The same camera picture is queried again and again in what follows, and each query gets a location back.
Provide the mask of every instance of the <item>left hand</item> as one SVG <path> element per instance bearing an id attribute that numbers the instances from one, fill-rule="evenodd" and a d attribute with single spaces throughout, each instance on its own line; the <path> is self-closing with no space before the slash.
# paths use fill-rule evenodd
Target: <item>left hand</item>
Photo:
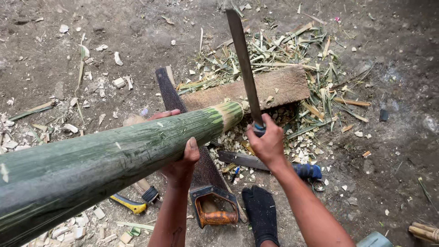
<path id="1" fill-rule="evenodd" d="M 174 116 L 180 114 L 179 109 L 172 111 L 166 111 L 162 113 L 154 113 L 152 117 L 144 119 L 141 116 L 130 114 L 130 116 L 123 121 L 123 126 L 130 126 L 134 124 L 144 123 L 146 121 L 151 121 L 167 116 Z M 200 159 L 200 152 L 197 146 L 197 140 L 191 137 L 186 142 L 186 147 L 184 149 L 184 155 L 181 160 L 172 162 L 162 169 L 160 172 L 165 176 L 168 181 L 168 186 L 173 189 L 184 189 L 187 190 L 190 186 L 192 180 L 192 173 L 194 172 L 195 163 Z"/>

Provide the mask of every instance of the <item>right hand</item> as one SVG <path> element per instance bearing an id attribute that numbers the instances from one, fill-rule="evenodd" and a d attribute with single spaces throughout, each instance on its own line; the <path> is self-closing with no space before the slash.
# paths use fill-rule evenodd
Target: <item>right hand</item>
<path id="1" fill-rule="evenodd" d="M 262 114 L 262 120 L 266 125 L 266 131 L 261 138 L 256 136 L 250 124 L 247 126 L 246 134 L 255 155 L 273 171 L 286 164 L 282 142 L 284 130 L 277 126 L 267 113 Z"/>

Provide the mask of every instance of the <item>forearm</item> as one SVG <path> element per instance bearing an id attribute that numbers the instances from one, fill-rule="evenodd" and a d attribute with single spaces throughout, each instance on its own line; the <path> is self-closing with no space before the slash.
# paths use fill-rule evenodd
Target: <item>forearm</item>
<path id="1" fill-rule="evenodd" d="M 291 164 L 286 159 L 278 162 L 282 165 L 277 165 L 272 172 L 287 195 L 306 244 L 310 247 L 354 246 L 346 231 L 298 177 Z"/>
<path id="2" fill-rule="evenodd" d="M 189 185 L 168 185 L 148 246 L 184 247 L 188 190 Z"/>

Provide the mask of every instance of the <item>black rubber grip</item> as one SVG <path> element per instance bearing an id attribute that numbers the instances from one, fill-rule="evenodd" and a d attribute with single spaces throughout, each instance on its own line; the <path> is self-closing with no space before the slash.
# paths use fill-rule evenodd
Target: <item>black rubber grip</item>
<path id="1" fill-rule="evenodd" d="M 158 191 L 154 188 L 154 186 L 151 186 L 147 191 L 145 191 L 145 193 L 143 193 L 142 199 L 145 202 L 150 203 L 157 197 L 157 194 Z"/>

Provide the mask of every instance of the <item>yellow tool handle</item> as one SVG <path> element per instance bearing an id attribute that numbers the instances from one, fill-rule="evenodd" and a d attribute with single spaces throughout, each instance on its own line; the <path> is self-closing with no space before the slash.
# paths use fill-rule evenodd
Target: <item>yellow tool handle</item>
<path id="1" fill-rule="evenodd" d="M 113 201 L 115 201 L 116 203 L 127 207 L 135 214 L 140 214 L 141 212 L 146 210 L 146 203 L 138 203 L 135 201 L 131 201 L 130 199 L 125 198 L 117 193 L 110 196 L 110 198 L 113 199 Z"/>

